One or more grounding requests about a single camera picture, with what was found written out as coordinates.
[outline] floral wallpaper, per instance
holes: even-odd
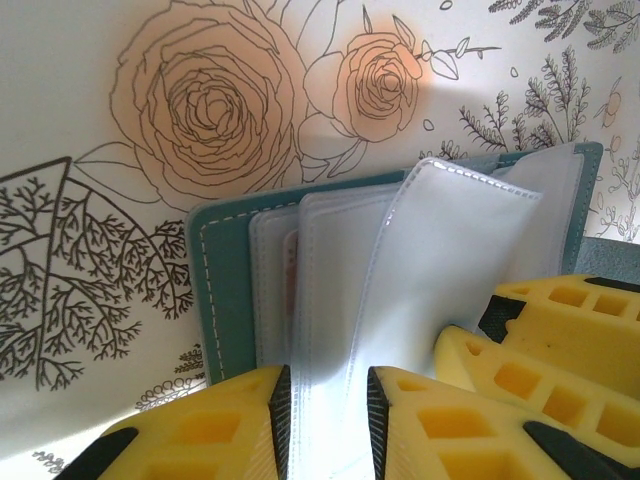
[[[586,234],[640,243],[638,0],[0,16],[3,478],[51,478],[108,424],[203,388],[183,219],[207,200],[591,140]]]

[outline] card holder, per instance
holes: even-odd
[[[403,183],[380,223],[363,287],[335,470],[373,465],[362,401],[369,367],[426,374],[445,325],[475,329],[539,199],[437,159],[421,161]]]
[[[562,254],[561,273],[572,273],[603,148],[575,145],[584,158]],[[480,173],[507,174],[527,152],[456,160]],[[308,193],[402,181],[406,171],[321,185],[256,193],[203,204],[185,224],[192,288],[203,333],[205,371],[216,383],[256,367],[249,222],[256,213],[297,205]]]
[[[380,222],[398,189],[313,194],[300,204],[290,457],[311,459],[312,466],[305,472],[294,467],[291,478],[331,477],[327,446],[339,441],[337,412],[362,286]]]
[[[404,170],[208,202],[187,216],[185,236],[208,384],[256,368],[249,222],[309,193],[400,182]]]
[[[511,256],[503,283],[569,273],[564,271],[563,259],[575,261],[582,238],[582,231],[569,229],[585,166],[584,155],[576,154],[574,149],[574,145],[567,144],[532,153],[501,177],[507,183],[543,194]]]
[[[298,207],[256,214],[249,223],[256,363],[287,365],[290,326],[286,312],[285,238],[298,228]]]

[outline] botanical illustration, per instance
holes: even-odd
[[[46,453],[42,451],[33,452],[33,458],[38,462],[42,462],[42,466],[48,469],[48,472],[57,475],[62,473],[62,470],[66,467],[62,458],[56,458],[53,453]]]
[[[0,381],[59,390],[86,356],[119,359],[143,325],[141,301],[178,318],[192,304],[181,222],[146,231],[72,178],[69,158],[0,179]]]
[[[522,113],[509,115],[509,95],[504,91],[496,96],[495,106],[484,105],[481,115],[460,108],[460,121],[474,141],[487,151],[509,152],[579,139],[579,127],[587,121],[586,98],[591,87],[586,78],[578,76],[575,51],[568,46],[559,61],[548,55],[541,71],[542,79],[528,80],[527,106]]]
[[[498,49],[470,47],[465,37],[456,48],[434,50],[395,15],[392,32],[375,31],[366,7],[362,17],[364,33],[344,52],[321,56],[305,76],[306,94],[317,110],[300,127],[303,166],[309,169],[305,179],[353,170],[369,143],[404,130],[413,120],[420,91],[428,87],[423,79],[427,71],[458,80],[457,62],[464,55],[482,59],[483,52]]]
[[[593,35],[587,47],[599,50],[613,45],[613,53],[620,53],[638,40],[640,33],[640,3],[637,0],[611,2],[604,10],[590,8],[592,0],[497,0],[491,4],[491,13],[517,10],[509,23],[515,25],[526,20],[536,10],[537,29],[547,30],[545,42],[567,38],[580,24]]]
[[[613,125],[622,105],[622,95],[617,90],[621,80],[622,77],[619,77],[615,81],[607,102],[597,114],[603,115],[602,128]],[[595,232],[596,237],[609,236],[615,232],[620,240],[635,242],[640,231],[640,220],[636,220],[636,200],[640,197],[640,133],[630,155],[619,153],[621,144],[620,135],[614,134],[609,146],[605,148],[602,162],[606,170],[610,171],[612,183],[606,188],[606,200],[603,192],[597,191],[590,210],[599,217],[600,229]],[[603,183],[604,178],[598,176],[598,184]]]
[[[194,345],[192,350],[180,355],[179,360],[181,363],[175,368],[174,373],[183,375],[173,380],[166,380],[160,385],[147,390],[142,394],[140,400],[136,402],[136,410],[145,411],[164,405],[206,386],[202,347],[199,344]],[[191,376],[184,378],[184,374],[189,372],[192,372]]]
[[[440,145],[440,151],[427,151],[427,153],[420,151],[418,158],[422,160],[427,157],[437,157],[442,158],[444,160],[458,160],[460,158],[467,158],[469,154],[467,152],[461,151],[459,145],[455,145],[453,140],[449,140],[448,142],[442,141]]]
[[[333,178],[407,127],[427,71],[458,80],[463,56],[498,49],[469,37],[432,49],[396,16],[394,31],[375,30],[363,7],[362,33],[328,52],[342,3],[171,2],[118,59],[110,107],[126,140],[78,167],[129,200],[183,211]]]

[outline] rose illustration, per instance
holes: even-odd
[[[320,113],[302,126],[303,152],[328,158],[311,138],[323,125],[325,132],[329,129],[325,135],[332,135],[336,142],[332,154],[346,152],[361,141],[393,137],[413,116],[421,76],[422,67],[406,42],[392,33],[358,35],[346,55],[334,52],[321,57],[305,78],[309,100]]]
[[[113,116],[169,205],[301,181],[305,68],[251,0],[243,10],[174,2],[119,63]]]

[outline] tree branch drawing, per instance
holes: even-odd
[[[175,319],[192,302],[181,222],[147,232],[69,176],[63,158],[0,179],[0,381],[67,388],[94,361],[123,358],[140,298]]]
[[[154,386],[152,389],[147,390],[140,396],[140,400],[136,402],[136,410],[144,412],[145,410],[182,398],[206,386],[204,371],[202,370],[204,366],[202,347],[199,344],[195,344],[192,350],[180,355],[179,360],[181,363],[174,369],[174,373],[185,374],[195,371],[193,376],[166,380]]]
[[[482,116],[475,115],[464,105],[460,108],[460,121],[473,141],[487,151],[524,151],[529,145],[545,148],[564,142],[572,142],[580,135],[579,127],[587,118],[589,107],[586,101],[591,91],[587,79],[578,78],[575,51],[568,46],[556,62],[550,55],[541,68],[543,78],[529,78],[525,92],[526,108],[523,113],[509,121],[509,96],[501,91],[496,96],[495,106],[484,105]],[[533,128],[527,127],[527,119],[539,119]]]
[[[635,0],[617,1],[605,10],[590,10],[592,0],[571,0],[564,4],[563,8],[558,0],[528,0],[509,23],[518,24],[537,10],[539,19],[535,27],[551,30],[544,39],[551,42],[567,38],[582,22],[583,27],[596,37],[587,43],[587,47],[599,50],[613,44],[614,54],[624,51],[638,39],[640,11],[636,13],[638,2]],[[489,6],[489,12],[516,10],[520,6],[522,0],[497,0]]]

